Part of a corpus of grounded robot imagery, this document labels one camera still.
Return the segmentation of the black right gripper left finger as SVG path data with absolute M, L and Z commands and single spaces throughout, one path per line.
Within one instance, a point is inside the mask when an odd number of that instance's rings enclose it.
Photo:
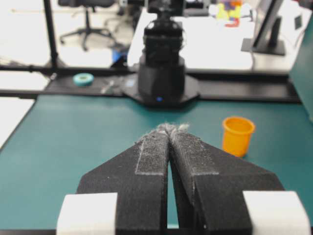
M 81 177 L 65 196 L 59 235 L 160 235 L 167 227 L 169 138 L 153 131 Z

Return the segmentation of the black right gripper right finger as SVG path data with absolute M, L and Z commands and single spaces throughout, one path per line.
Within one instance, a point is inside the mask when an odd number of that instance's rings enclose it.
M 308 215 L 294 191 L 262 167 L 181 129 L 170 134 L 173 161 L 205 235 L 309 235 Z

